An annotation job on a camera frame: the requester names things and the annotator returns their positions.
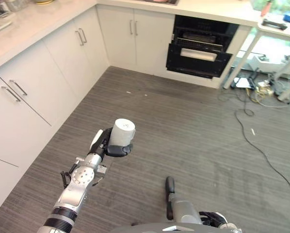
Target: red bottle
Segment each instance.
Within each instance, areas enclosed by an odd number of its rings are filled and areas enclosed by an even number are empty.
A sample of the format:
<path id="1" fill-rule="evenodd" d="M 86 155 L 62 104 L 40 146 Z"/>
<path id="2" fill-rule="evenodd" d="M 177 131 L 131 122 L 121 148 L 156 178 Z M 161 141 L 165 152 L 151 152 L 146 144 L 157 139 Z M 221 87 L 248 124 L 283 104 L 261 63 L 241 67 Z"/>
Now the red bottle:
<path id="1" fill-rule="evenodd" d="M 265 7 L 262 9 L 260 16 L 265 16 L 269 12 L 271 5 L 272 5 L 272 0 L 269 0 L 267 4 L 265 5 Z"/>

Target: blue object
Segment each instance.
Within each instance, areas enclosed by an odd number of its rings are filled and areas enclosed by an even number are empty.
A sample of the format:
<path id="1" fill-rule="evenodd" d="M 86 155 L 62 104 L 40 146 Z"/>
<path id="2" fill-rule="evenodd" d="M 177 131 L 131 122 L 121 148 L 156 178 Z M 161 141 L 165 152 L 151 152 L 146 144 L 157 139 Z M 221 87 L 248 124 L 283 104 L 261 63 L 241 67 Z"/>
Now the blue object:
<path id="1" fill-rule="evenodd" d="M 284 14 L 283 20 L 290 23 L 290 11 Z"/>

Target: table leg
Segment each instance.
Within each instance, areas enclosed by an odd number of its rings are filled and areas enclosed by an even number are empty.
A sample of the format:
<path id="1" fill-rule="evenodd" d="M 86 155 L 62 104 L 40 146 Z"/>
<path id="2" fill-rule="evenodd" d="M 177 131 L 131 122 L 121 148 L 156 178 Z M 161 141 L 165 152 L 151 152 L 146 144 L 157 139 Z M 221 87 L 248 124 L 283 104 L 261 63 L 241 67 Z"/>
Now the table leg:
<path id="1" fill-rule="evenodd" d="M 273 76 L 273 80 L 277 81 L 282 74 L 290 67 L 290 59 L 289 61 Z"/>
<path id="2" fill-rule="evenodd" d="M 278 98 L 278 100 L 283 101 L 285 99 L 288 99 L 289 97 L 290 97 L 290 89 L 282 92 L 282 94 L 279 95 L 277 98 Z"/>
<path id="3" fill-rule="evenodd" d="M 239 64 L 233 69 L 233 71 L 231 72 L 231 74 L 229 75 L 228 79 L 226 80 L 225 84 L 224 84 L 224 89 L 228 89 L 231 85 L 231 83 L 233 82 L 234 78 L 238 75 L 239 71 L 241 70 L 242 66 L 244 65 L 248 55 L 250 55 L 251 51 L 253 50 L 254 46 L 256 45 L 256 43 L 259 41 L 259 38 L 262 36 L 262 32 L 257 30 L 257 34 L 254 38 L 254 40 L 252 41 L 252 43 L 250 44 L 250 46 L 248 47 L 247 51 L 245 52 L 244 56 L 241 58 Z"/>

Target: gray carpet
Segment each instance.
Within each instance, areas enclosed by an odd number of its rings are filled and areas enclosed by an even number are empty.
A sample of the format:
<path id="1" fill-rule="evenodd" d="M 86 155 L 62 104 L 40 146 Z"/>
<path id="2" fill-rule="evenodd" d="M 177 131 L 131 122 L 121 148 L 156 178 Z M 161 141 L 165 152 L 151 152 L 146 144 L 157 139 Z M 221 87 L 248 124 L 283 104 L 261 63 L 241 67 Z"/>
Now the gray carpet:
<path id="1" fill-rule="evenodd" d="M 220 95 L 226 101 L 219 101 L 218 94 L 109 68 L 0 208 L 0 233 L 36 232 L 62 192 L 59 172 L 86 155 L 98 129 L 121 117 L 136 124 L 134 150 L 126 158 L 105 159 L 106 178 L 89 192 L 73 233 L 166 221 L 168 175 L 199 211 L 219 211 L 246 233 L 290 233 L 289 186 L 244 140 L 234 117 L 243 103 L 233 95 Z M 247 137 L 290 180 L 290 106 L 270 109 L 250 102 L 247 107 L 255 112 L 254 117 L 239 113 Z"/>

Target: power cord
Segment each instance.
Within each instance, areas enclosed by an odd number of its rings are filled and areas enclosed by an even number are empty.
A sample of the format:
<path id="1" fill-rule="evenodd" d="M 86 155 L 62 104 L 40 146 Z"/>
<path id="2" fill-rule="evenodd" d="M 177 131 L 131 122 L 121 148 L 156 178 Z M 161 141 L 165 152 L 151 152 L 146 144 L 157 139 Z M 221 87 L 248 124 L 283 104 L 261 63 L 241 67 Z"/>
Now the power cord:
<path id="1" fill-rule="evenodd" d="M 281 172 L 279 172 L 275 167 L 273 167 L 273 165 L 270 163 L 270 161 L 269 161 L 269 159 L 268 159 L 268 157 L 267 157 L 267 155 L 260 149 L 260 148 L 258 148 L 257 146 L 255 146 L 252 142 L 250 142 L 250 140 L 248 140 L 248 138 L 246 137 L 246 135 L 245 135 L 245 132 L 244 132 L 244 126 L 243 126 L 243 124 L 242 124 L 242 122 L 240 121 L 240 119 L 239 119 L 239 117 L 238 117 L 238 112 L 239 111 L 243 111 L 247 116 L 249 116 L 249 117 L 253 117 L 254 115 L 255 115 L 255 113 L 252 111 L 252 110 L 250 110 L 250 109 L 247 109 L 246 108 L 246 103 L 247 103 L 247 95 L 245 95 L 245 100 L 243 101 L 243 100 L 241 100 L 241 98 L 239 98 L 239 96 L 237 95 L 237 94 L 233 94 L 233 93 L 221 93 L 221 94 L 223 94 L 223 95 L 226 95 L 226 94 L 230 94 L 230 95 L 235 95 L 235 96 L 237 96 L 237 98 L 240 100 L 240 101 L 242 101 L 242 102 L 244 102 L 244 106 L 243 106 L 243 108 L 242 109 L 238 109 L 238 110 L 236 110 L 236 111 L 234 111 L 234 116 L 235 116 L 235 118 L 237 119 L 237 121 L 239 122 L 239 124 L 241 125 L 241 129 L 242 129 L 242 135 L 243 135 L 243 137 L 244 137 L 244 139 L 247 141 L 247 143 L 248 144 L 250 144 L 252 147 L 254 147 L 256 150 L 258 150 L 263 156 L 264 156 L 264 158 L 265 158 L 265 160 L 266 160 L 266 162 L 268 163 L 268 165 L 277 173 L 277 174 L 279 174 L 286 182 L 287 182 L 287 184 L 290 186 L 290 182 L 286 179 L 286 177 L 281 173 Z"/>

